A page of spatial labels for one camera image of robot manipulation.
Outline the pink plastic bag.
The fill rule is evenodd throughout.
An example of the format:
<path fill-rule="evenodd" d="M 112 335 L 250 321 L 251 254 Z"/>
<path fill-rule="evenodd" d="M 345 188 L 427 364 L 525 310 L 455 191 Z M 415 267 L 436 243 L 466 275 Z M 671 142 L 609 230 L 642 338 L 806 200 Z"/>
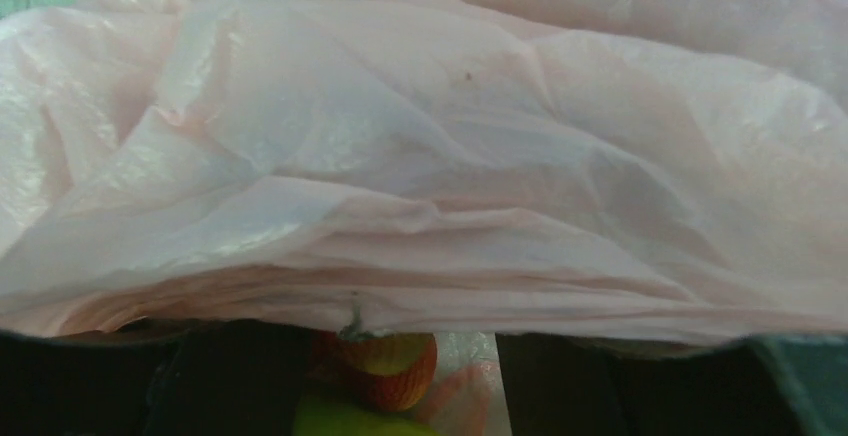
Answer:
<path fill-rule="evenodd" d="M 713 347 L 847 328 L 847 0 L 1 21 L 1 326 Z"/>

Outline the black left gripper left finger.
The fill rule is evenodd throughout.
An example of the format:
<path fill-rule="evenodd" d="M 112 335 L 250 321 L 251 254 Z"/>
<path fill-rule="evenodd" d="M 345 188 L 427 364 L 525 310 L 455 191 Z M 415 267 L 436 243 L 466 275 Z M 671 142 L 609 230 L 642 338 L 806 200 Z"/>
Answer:
<path fill-rule="evenodd" d="M 1 335 L 5 435 L 288 435 L 307 330 L 148 324 L 117 333 Z"/>

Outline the green fake pear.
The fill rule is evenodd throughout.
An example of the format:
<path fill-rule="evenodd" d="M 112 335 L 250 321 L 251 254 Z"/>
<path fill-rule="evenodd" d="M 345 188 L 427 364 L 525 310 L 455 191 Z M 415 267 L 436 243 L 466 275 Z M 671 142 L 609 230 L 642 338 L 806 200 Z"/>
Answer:
<path fill-rule="evenodd" d="M 383 414 L 343 397 L 320 392 L 304 394 L 298 403 L 291 434 L 295 436 L 422 436 L 434 429 L 401 416 Z"/>

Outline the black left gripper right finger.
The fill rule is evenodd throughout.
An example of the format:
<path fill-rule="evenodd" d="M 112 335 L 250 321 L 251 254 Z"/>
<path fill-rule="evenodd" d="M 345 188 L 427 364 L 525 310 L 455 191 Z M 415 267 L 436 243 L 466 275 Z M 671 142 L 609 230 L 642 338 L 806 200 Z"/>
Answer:
<path fill-rule="evenodd" d="M 516 435 L 843 435 L 847 339 L 713 348 L 498 335 Z"/>

